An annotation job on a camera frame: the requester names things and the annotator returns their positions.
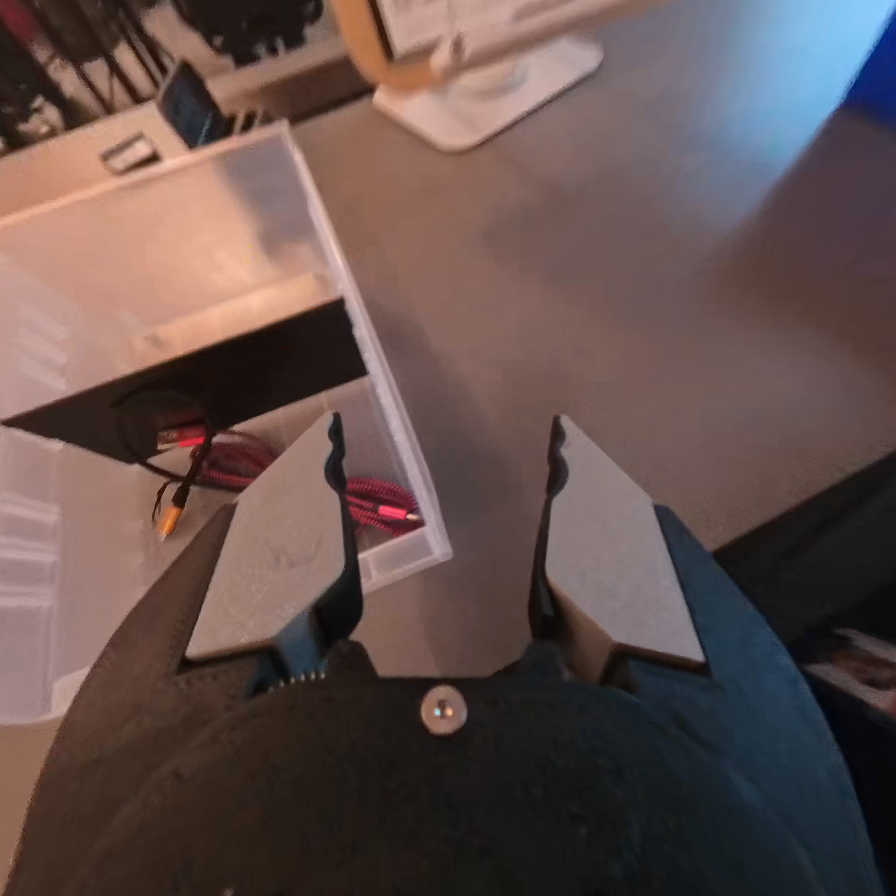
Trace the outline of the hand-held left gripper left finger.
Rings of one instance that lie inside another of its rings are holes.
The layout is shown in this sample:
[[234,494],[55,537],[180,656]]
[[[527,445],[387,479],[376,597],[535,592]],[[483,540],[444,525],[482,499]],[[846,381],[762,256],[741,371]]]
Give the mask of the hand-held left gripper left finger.
[[324,662],[363,610],[342,416],[327,412],[236,500],[185,657]]

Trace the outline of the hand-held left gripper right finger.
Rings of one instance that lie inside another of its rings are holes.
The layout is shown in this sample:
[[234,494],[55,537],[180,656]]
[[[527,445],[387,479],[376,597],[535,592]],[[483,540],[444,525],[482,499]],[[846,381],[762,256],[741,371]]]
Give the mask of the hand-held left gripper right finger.
[[571,418],[552,420],[529,597],[532,638],[606,683],[620,658],[702,673],[707,658],[657,506]]

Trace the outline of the clear plastic bin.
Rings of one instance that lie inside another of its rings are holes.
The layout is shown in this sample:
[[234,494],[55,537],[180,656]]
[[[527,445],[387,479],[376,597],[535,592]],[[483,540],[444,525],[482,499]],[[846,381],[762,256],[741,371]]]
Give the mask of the clear plastic bin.
[[[349,478],[416,500],[409,534],[366,531],[370,593],[453,549],[419,441],[308,164],[268,126],[2,219],[2,419],[344,297],[367,374],[216,434],[275,459],[327,412]],[[160,431],[182,427],[176,425]],[[144,464],[2,425],[3,726],[67,710],[118,624],[234,486],[192,488],[195,446]]]

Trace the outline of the black bin divider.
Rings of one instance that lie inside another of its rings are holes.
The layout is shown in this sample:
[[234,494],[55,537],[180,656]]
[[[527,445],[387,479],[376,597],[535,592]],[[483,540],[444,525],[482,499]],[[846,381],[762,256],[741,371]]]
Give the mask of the black bin divider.
[[2,419],[5,427],[125,464],[176,425],[213,433],[366,376],[349,308],[309,311]]

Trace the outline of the person's dark clothed body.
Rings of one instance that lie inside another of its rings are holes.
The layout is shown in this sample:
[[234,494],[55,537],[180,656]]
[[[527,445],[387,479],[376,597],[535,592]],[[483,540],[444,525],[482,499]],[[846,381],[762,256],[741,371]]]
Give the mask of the person's dark clothed body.
[[894,711],[808,672],[835,630],[894,644],[895,455],[889,454],[714,552],[801,667],[843,752],[882,876],[895,890]]

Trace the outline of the small black silver block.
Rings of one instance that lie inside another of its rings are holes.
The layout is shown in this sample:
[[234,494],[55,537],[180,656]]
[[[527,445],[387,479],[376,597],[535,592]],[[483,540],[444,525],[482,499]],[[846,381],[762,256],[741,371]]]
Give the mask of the small black silver block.
[[101,152],[99,160],[110,174],[122,176],[160,163],[162,155],[149,137],[137,133]]

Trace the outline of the white stand base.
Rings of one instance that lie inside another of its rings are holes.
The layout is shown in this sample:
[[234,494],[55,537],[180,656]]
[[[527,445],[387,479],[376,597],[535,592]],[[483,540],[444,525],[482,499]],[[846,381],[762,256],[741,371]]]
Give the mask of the white stand base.
[[374,108],[442,153],[475,149],[599,70],[603,47],[566,37],[418,91],[379,87]]

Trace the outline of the wooden display board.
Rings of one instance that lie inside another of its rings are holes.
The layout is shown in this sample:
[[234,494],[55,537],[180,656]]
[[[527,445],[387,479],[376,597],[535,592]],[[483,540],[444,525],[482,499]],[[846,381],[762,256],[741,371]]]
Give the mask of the wooden display board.
[[396,91],[419,91],[448,84],[462,74],[540,47],[554,39],[587,32],[644,7],[643,2],[570,2],[566,11],[548,11],[512,23],[443,32],[435,48],[404,61],[388,58],[370,2],[334,2],[337,24],[358,72],[371,84]]

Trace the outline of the black office chair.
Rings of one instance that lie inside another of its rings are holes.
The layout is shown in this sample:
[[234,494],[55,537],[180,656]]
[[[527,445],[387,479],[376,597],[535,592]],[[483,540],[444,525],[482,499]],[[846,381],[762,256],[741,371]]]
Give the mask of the black office chair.
[[3,1],[2,154],[153,98],[174,66],[146,20],[156,5]]
[[307,43],[323,1],[172,1],[181,20],[240,68]]

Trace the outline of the printed instruction sheet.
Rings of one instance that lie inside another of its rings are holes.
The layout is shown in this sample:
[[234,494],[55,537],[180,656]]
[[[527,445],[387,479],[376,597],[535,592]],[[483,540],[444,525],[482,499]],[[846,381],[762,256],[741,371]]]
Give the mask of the printed instruction sheet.
[[524,1],[374,1],[377,27],[391,59],[434,49],[458,31],[510,21]]

